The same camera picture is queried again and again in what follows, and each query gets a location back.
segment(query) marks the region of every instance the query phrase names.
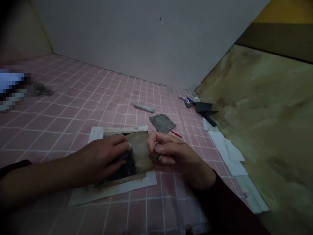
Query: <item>red stick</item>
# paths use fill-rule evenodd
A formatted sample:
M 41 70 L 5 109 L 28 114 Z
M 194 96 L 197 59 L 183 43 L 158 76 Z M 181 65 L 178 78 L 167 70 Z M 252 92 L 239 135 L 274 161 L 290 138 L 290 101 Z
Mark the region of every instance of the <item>red stick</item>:
M 175 133 L 174 131 L 170 130 L 174 135 L 177 135 L 178 137 L 182 138 L 179 134 Z

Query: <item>white wall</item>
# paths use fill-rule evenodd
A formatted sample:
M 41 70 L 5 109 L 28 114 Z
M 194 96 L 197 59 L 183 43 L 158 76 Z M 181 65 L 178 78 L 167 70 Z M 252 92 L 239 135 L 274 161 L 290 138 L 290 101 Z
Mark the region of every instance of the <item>white wall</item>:
M 32 1 L 55 53 L 193 90 L 270 0 Z
M 0 45 L 0 61 L 18 61 L 52 53 L 36 13 L 22 1 L 8 20 Z

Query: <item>ring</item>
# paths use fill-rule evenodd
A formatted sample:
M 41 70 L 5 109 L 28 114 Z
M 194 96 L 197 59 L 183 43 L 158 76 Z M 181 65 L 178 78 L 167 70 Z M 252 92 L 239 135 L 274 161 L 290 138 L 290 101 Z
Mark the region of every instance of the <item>ring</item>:
M 162 159 L 163 155 L 159 154 L 157 157 L 156 157 L 156 162 L 159 163 Z

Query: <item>finger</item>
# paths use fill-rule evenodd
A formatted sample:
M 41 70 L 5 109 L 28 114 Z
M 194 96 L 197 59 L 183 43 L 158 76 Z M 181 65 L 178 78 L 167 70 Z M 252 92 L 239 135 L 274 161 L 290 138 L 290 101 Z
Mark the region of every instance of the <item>finger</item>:
M 118 134 L 116 136 L 111 136 L 109 138 L 110 141 L 112 142 L 112 145 L 118 145 L 120 143 L 127 142 L 127 139 L 123 134 Z
M 117 161 L 113 164 L 110 164 L 109 166 L 105 167 L 102 174 L 101 174 L 101 180 L 107 178 L 108 176 L 112 175 L 113 173 L 117 172 L 121 166 L 123 166 L 126 163 L 125 160 Z
M 131 151 L 131 150 L 132 150 L 132 146 L 128 142 L 122 142 L 118 145 L 111 147 L 110 153 L 109 153 L 109 158 L 110 158 L 110 160 L 112 160 L 116 156 L 118 156 L 118 155 L 120 155 L 126 151 Z
M 175 143 L 156 145 L 155 152 L 162 155 L 175 155 L 175 156 L 180 156 L 184 153 L 182 145 Z
M 158 142 L 160 144 L 166 144 L 166 143 L 178 143 L 183 144 L 184 142 L 172 135 L 164 134 L 162 132 L 151 132 L 148 140 L 147 140 L 147 147 L 149 152 L 152 152 L 154 149 L 154 143 Z
M 164 156 L 162 155 L 162 158 L 158 161 L 161 165 L 172 165 L 175 164 L 176 161 L 171 156 Z
M 148 156 L 153 163 L 158 163 L 162 165 L 169 165 L 169 164 L 176 163 L 175 160 L 171 156 L 161 155 L 157 153 L 156 151 L 149 153 Z
M 166 166 L 159 165 L 159 164 L 156 164 L 156 163 L 153 164 L 153 167 L 154 167 L 154 169 L 156 169 L 156 170 L 168 170 L 168 169 L 169 169 L 169 168 L 166 167 Z

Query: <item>pink grid surface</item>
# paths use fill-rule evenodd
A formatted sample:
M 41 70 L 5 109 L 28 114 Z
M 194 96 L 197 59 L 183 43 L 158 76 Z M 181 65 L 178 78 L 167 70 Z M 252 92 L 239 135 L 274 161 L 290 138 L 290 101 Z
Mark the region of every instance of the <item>pink grid surface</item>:
M 247 204 L 203 130 L 201 117 L 178 98 L 187 91 L 58 55 L 28 61 L 23 67 L 56 93 L 37 97 L 33 107 L 0 114 L 0 167 L 23 159 L 39 163 L 65 157 L 87 144 L 92 126 L 148 125 L 152 131 L 149 117 L 164 113 L 177 125 L 174 131 Z M 136 109 L 135 103 L 156 112 Z M 158 171 L 156 176 L 155 186 L 74 207 L 67 206 L 72 190 L 42 198 L 14 214 L 14 228 L 18 234 L 184 234 L 187 224 L 206 222 L 181 175 Z

